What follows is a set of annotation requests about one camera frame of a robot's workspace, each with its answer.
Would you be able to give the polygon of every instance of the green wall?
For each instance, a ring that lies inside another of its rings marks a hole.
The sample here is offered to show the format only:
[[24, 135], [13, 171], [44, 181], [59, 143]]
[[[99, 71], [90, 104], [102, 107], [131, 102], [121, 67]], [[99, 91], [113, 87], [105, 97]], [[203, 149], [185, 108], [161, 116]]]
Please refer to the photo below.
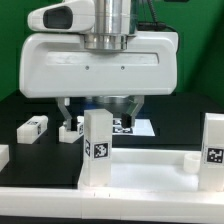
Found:
[[[18, 89], [20, 52], [32, 33], [27, 27], [30, 11], [59, 0], [1, 0], [0, 2], [0, 100]], [[196, 91], [224, 105], [224, 1], [190, 0], [167, 3], [154, 0], [158, 18], [175, 27], [181, 37], [178, 53], [177, 91]], [[140, 20], [143, 20], [142, 7]]]

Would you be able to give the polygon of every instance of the white tray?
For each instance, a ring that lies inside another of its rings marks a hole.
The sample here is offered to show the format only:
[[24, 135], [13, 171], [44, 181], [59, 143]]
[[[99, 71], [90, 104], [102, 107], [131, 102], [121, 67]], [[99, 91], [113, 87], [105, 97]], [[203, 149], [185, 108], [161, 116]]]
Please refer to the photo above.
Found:
[[197, 191], [186, 151], [113, 149], [108, 187], [0, 188], [0, 215], [224, 223], [224, 193]]

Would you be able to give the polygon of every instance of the black cable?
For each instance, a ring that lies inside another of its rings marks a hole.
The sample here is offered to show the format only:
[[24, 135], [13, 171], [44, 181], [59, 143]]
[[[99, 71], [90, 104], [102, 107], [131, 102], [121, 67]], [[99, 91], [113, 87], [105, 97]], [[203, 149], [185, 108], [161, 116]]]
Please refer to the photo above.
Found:
[[156, 10], [155, 10], [154, 5], [153, 5], [153, 0], [147, 0], [147, 2], [148, 2], [149, 9], [150, 9], [150, 13], [152, 15], [153, 22], [146, 22], [146, 19], [145, 19], [145, 22], [139, 22], [138, 23], [138, 30], [139, 31], [151, 31], [151, 30], [153, 30], [153, 31], [163, 31], [163, 30], [170, 30], [172, 32], [177, 33], [177, 35], [178, 35], [177, 52], [178, 52], [179, 48], [180, 48], [180, 36], [179, 36], [179, 33], [172, 26], [166, 25], [166, 23], [163, 23], [163, 22], [159, 22], [158, 18], [157, 18]]
[[153, 5], [153, 2], [152, 2], [152, 0], [147, 0], [147, 1], [148, 1], [148, 6], [149, 6], [149, 9], [150, 9], [151, 15], [152, 15], [152, 20], [153, 20], [154, 23], [157, 23], [158, 19], [157, 19], [157, 14], [156, 14], [156, 10], [155, 10], [155, 7]]

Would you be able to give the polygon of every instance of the white block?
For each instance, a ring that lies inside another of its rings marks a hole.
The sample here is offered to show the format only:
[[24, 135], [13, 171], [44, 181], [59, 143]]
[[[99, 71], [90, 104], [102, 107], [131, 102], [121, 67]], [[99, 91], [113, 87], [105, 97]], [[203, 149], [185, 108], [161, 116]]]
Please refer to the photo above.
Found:
[[84, 113], [84, 183], [103, 186], [111, 178], [113, 115], [105, 109]]
[[47, 130], [47, 116], [34, 116], [17, 129], [17, 142], [33, 144]]
[[223, 191], [224, 115], [206, 114], [199, 172], [199, 190]]
[[84, 134], [84, 117], [78, 116], [77, 131], [66, 131], [64, 126], [59, 128], [59, 142], [73, 143]]
[[9, 162], [9, 146], [0, 145], [0, 172]]

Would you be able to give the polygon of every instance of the white base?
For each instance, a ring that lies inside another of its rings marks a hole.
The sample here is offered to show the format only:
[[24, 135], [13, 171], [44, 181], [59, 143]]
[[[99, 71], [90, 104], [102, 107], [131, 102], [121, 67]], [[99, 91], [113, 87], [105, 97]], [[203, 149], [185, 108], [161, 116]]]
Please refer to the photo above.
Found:
[[224, 193], [197, 191], [186, 153], [113, 149], [108, 187], [0, 188], [0, 215], [223, 224]]

